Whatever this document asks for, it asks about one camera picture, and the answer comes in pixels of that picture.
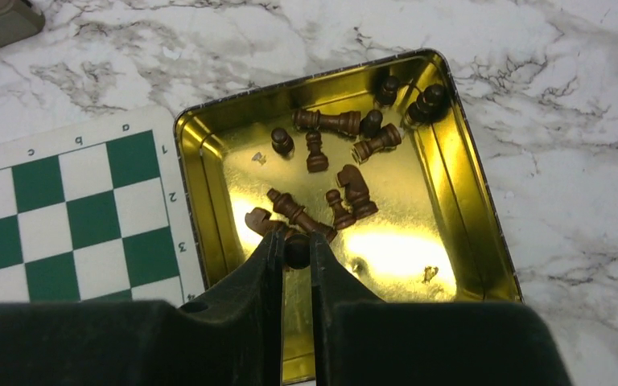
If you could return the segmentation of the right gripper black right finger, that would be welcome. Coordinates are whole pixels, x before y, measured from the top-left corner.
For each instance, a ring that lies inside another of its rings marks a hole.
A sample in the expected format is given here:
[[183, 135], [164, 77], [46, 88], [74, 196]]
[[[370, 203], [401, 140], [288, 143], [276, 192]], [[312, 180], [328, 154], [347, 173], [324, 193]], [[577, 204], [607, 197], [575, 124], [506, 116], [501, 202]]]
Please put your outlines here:
[[521, 303], [385, 302], [310, 238], [319, 385], [568, 385], [545, 322]]

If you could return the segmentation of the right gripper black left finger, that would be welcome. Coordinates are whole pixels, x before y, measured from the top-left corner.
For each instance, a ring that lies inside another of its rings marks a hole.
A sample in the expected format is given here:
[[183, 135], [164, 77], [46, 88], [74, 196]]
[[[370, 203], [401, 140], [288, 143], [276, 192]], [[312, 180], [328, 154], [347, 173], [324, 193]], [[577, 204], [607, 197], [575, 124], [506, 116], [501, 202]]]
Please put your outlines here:
[[0, 385], [280, 385], [282, 232], [200, 296], [0, 303]]

